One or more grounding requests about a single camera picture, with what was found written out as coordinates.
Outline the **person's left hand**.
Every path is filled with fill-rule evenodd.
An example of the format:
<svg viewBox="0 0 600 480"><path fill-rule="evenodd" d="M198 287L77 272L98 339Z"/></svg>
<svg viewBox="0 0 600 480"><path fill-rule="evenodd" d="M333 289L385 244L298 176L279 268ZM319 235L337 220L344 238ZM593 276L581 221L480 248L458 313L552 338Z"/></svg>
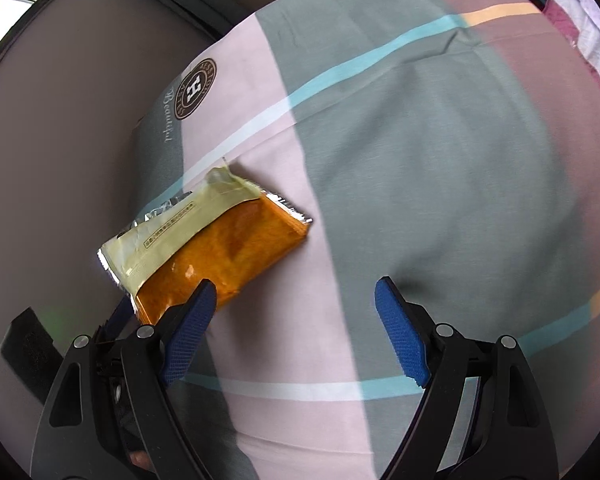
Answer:
<svg viewBox="0 0 600 480"><path fill-rule="evenodd" d="M134 451L129 454L129 459L134 466L140 467L143 470L154 472L149 455L145 451Z"/></svg>

